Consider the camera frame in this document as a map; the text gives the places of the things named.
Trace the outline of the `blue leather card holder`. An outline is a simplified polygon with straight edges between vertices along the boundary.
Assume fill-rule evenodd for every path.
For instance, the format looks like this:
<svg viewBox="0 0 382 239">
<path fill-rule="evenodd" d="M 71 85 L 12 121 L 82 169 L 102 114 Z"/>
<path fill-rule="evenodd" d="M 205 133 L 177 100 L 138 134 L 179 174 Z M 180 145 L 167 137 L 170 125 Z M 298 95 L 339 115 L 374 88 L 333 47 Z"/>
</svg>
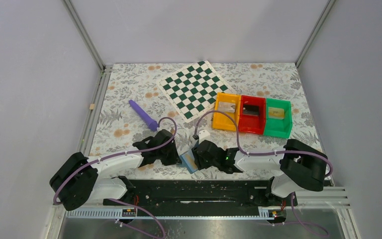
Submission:
<svg viewBox="0 0 382 239">
<path fill-rule="evenodd" d="M 195 163 L 195 157 L 192 150 L 198 146 L 196 142 L 188 151 L 180 155 L 180 160 L 182 161 L 182 166 L 186 167 L 190 174 L 198 171 L 198 166 Z"/>
</svg>

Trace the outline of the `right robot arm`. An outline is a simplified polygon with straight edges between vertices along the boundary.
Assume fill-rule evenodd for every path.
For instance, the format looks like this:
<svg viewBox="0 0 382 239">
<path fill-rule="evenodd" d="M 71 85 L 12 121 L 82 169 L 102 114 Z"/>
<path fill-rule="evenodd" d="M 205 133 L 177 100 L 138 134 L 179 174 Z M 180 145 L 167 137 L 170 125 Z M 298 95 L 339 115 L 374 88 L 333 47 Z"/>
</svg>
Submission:
<svg viewBox="0 0 382 239">
<path fill-rule="evenodd" d="M 271 152 L 243 152 L 240 148 L 222 149 L 204 140 L 192 148 L 192 158 L 199 170 L 216 167 L 227 174 L 256 169 L 281 171 L 270 179 L 267 192 L 285 198 L 307 190 L 321 192 L 327 177 L 327 156 L 296 139 Z"/>
</svg>

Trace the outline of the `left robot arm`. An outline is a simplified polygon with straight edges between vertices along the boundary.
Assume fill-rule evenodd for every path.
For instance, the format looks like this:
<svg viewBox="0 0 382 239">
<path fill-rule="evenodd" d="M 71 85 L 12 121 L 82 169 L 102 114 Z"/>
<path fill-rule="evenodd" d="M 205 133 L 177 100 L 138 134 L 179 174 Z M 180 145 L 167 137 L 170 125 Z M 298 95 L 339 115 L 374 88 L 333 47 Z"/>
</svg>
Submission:
<svg viewBox="0 0 382 239">
<path fill-rule="evenodd" d="M 153 164 L 156 160 L 165 166 L 181 161 L 173 135 L 165 129 L 133 143 L 132 150 L 128 152 L 104 157 L 86 157 L 76 152 L 50 179 L 50 187 L 56 194 L 55 203 L 61 203 L 67 211 L 72 211 L 84 204 L 120 199 L 128 187 L 118 173 Z"/>
</svg>

